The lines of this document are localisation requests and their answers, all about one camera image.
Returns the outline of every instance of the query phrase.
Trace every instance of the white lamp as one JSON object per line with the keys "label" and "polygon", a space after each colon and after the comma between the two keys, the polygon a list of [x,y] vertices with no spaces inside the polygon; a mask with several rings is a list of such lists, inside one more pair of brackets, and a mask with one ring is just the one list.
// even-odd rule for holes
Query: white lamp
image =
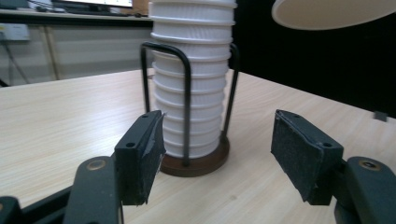
{"label": "white lamp", "polygon": [[374,21],[396,12],[396,0],[276,0],[272,16],[298,30],[330,30]]}

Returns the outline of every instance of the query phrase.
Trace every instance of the black wall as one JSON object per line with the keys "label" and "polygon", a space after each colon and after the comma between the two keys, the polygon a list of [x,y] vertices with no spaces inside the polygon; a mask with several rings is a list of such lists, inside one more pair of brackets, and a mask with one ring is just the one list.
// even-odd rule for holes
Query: black wall
{"label": "black wall", "polygon": [[237,1],[233,42],[243,72],[396,118],[396,14],[300,31],[274,22],[274,2]]}

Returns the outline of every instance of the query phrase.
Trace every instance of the light wood tabletop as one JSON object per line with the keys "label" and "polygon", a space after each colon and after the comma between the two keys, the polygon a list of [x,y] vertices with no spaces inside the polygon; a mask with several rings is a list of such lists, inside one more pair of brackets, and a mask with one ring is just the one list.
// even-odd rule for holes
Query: light wood tabletop
{"label": "light wood tabletop", "polygon": [[[395,119],[240,74],[226,163],[199,177],[159,173],[148,204],[124,207],[126,223],[335,223],[335,199],[303,203],[270,153],[277,109],[339,142],[345,160],[369,157],[396,171]],[[140,71],[0,89],[0,196],[25,207],[71,186],[78,166],[111,155],[144,113]]]}

